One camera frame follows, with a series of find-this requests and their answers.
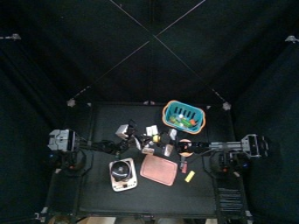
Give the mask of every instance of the pink notebook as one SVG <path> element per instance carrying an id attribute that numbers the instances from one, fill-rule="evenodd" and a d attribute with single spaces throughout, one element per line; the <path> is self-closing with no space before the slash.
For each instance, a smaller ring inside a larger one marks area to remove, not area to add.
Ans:
<path id="1" fill-rule="evenodd" d="M 164 158 L 147 155 L 141 165 L 140 175 L 167 186 L 173 184 L 177 164 Z"/>

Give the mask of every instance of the yellow sticky note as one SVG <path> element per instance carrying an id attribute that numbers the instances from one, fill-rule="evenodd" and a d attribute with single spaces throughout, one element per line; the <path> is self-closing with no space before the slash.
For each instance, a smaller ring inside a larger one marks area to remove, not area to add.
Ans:
<path id="1" fill-rule="evenodd" d="M 193 176 L 193 174 L 195 174 L 195 172 L 191 171 L 189 174 L 188 174 L 188 176 L 187 176 L 187 178 L 185 178 L 185 180 L 184 180 L 185 182 L 189 183 L 189 181 L 192 180 L 192 176 Z"/>

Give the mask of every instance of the black backdrop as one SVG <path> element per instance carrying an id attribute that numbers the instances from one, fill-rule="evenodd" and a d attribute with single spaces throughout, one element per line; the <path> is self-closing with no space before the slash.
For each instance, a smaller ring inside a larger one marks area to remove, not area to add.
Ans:
<path id="1" fill-rule="evenodd" d="M 0 217 L 42 208 L 65 101 L 232 104 L 237 138 L 272 141 L 247 178 L 255 216 L 299 212 L 297 1 L 0 1 Z"/>

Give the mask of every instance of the red object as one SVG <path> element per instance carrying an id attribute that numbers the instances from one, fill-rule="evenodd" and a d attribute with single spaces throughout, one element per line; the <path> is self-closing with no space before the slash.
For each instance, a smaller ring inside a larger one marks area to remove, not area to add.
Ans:
<path id="1" fill-rule="evenodd" d="M 189 120 L 189 123 L 191 123 L 192 126 L 196 125 L 196 122 L 193 121 L 193 119 Z"/>

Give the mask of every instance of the teal basket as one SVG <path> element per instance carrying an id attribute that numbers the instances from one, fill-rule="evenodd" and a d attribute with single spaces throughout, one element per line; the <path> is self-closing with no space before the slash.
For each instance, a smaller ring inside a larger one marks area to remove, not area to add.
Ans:
<path id="1" fill-rule="evenodd" d="M 188 125 L 185 127 L 180 120 L 175 120 L 179 115 L 183 115 L 183 120 L 189 123 L 189 120 L 195 121 L 195 125 Z M 200 108 L 195 108 L 193 106 L 184 104 L 179 101 L 169 101 L 163 108 L 163 123 L 189 134 L 197 134 L 201 132 L 201 129 L 205 125 L 205 115 Z"/>

